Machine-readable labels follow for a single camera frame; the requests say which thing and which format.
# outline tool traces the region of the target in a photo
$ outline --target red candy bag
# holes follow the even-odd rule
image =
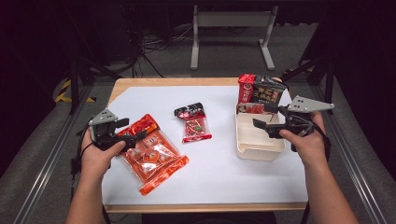
[[[183,143],[212,138],[206,122],[204,106],[201,103],[176,109],[175,116],[185,121]]]

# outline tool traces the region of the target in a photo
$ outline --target finger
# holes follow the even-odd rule
[[[81,147],[84,148],[91,142],[92,142],[91,132],[90,132],[90,129],[87,129],[87,131],[84,133],[84,138],[83,138]]]
[[[311,119],[312,119],[312,121],[313,121],[314,123],[316,123],[316,124],[320,127],[320,129],[321,129],[324,133],[326,133],[326,130],[324,129],[323,118],[322,118],[320,112],[318,112],[318,111],[313,112],[313,113],[311,114]]]
[[[126,143],[124,141],[119,141],[118,143],[114,144],[112,147],[110,147],[108,150],[106,150],[107,156],[111,159],[122,151],[122,149],[125,147]]]
[[[290,141],[295,146],[298,145],[300,136],[298,136],[288,130],[280,130],[279,134],[280,134],[280,136],[282,136],[286,140]]]

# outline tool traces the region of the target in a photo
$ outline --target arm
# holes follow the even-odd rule
[[[312,120],[324,132],[322,116]],[[305,169],[305,183],[315,223],[358,223],[347,199],[340,190],[326,160],[322,136],[314,131],[306,137],[282,130],[280,135],[297,148]]]
[[[85,132],[81,148],[92,142],[89,130]],[[95,145],[85,149],[82,156],[81,176],[70,205],[66,223],[102,223],[102,179],[111,159],[125,146],[121,141],[106,151]]]

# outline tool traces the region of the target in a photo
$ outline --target wrist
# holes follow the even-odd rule
[[[306,173],[322,173],[330,170],[329,163],[325,159],[314,162],[303,161],[303,164]]]
[[[81,173],[78,185],[79,186],[85,186],[88,188],[98,188],[102,186],[102,180],[103,177],[95,177],[91,176],[89,174],[84,174],[84,172]]]

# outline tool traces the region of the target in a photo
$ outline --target metal frame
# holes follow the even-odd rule
[[[272,11],[255,11],[255,12],[229,12],[229,11],[198,11],[198,6],[194,6],[192,20],[193,43],[191,53],[191,70],[198,69],[199,56],[199,27],[220,27],[220,26],[238,26],[238,27],[265,27],[264,39],[259,39],[259,45],[262,50],[265,63],[268,70],[274,70],[274,62],[268,50],[268,42],[275,23],[277,7]]]
[[[319,86],[312,86],[311,91],[314,93],[314,96],[317,100],[323,100],[324,96],[319,88]],[[349,171],[350,177],[355,184],[355,188],[361,196],[361,200],[364,204],[364,207],[367,210],[367,213],[370,216],[370,219],[373,223],[388,223],[385,220],[384,215],[381,212],[381,209],[378,203],[375,200],[373,193],[370,190],[370,187],[367,183],[364,174],[361,171],[361,168],[357,164],[352,155],[352,151],[347,144],[347,140],[344,138],[341,128],[338,126],[337,121],[334,116],[329,113],[322,113],[324,119],[329,123],[329,127],[334,133],[334,137],[336,143],[339,147],[339,152],[341,158],[346,165],[347,170]]]
[[[84,86],[82,93],[79,97],[79,101],[84,102],[84,100],[89,97],[91,90],[92,90],[92,86]],[[37,205],[38,200],[40,199],[41,194],[43,193],[45,187],[47,186],[47,183],[49,182],[50,177],[52,175],[52,172],[55,169],[56,163],[58,162],[59,158],[62,155],[62,151],[64,150],[64,146],[65,146],[65,140],[69,136],[71,128],[75,124],[76,119],[78,118],[78,115],[83,106],[84,104],[77,105],[75,113],[70,114],[69,117],[67,118],[66,124],[62,128],[62,131],[59,134],[59,137],[56,140],[56,143],[53,146],[52,151],[47,157],[47,160],[43,165],[43,168],[41,169],[40,173],[37,175],[37,178],[35,179],[35,183],[33,184],[28,196],[26,197],[26,200],[24,201],[20,212],[15,217],[14,220],[15,224],[27,223],[30,216],[33,214],[35,206]]]

